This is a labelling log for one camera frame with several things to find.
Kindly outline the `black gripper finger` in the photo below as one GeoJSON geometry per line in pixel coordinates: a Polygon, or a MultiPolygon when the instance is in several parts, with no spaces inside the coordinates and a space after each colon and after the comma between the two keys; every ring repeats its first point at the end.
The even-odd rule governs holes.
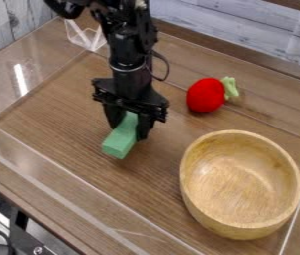
{"type": "Polygon", "coordinates": [[[137,141],[149,137],[150,130],[153,129],[154,119],[149,114],[138,114],[137,124],[137,141]]]}
{"type": "Polygon", "coordinates": [[[116,128],[120,122],[124,120],[126,110],[120,106],[103,104],[105,115],[110,128],[116,128]]]}

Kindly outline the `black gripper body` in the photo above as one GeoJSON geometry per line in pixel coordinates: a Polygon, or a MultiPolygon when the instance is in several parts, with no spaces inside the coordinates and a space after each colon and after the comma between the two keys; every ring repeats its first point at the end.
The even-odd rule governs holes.
{"type": "Polygon", "coordinates": [[[120,106],[136,114],[149,114],[165,122],[169,101],[152,86],[153,75],[148,68],[133,72],[113,71],[112,78],[94,78],[93,98],[102,105],[120,106]]]}

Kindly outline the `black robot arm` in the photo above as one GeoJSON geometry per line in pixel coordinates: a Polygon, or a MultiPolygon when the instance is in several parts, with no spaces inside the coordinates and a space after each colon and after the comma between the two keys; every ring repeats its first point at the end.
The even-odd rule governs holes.
{"type": "Polygon", "coordinates": [[[152,82],[153,59],[161,56],[154,50],[158,29],[150,15],[150,0],[43,0],[65,19],[77,19],[85,11],[102,27],[110,56],[113,75],[94,78],[93,99],[105,110],[109,125],[114,128],[126,113],[138,117],[137,140],[149,137],[157,122],[166,120],[169,100],[154,89],[152,82]]]}

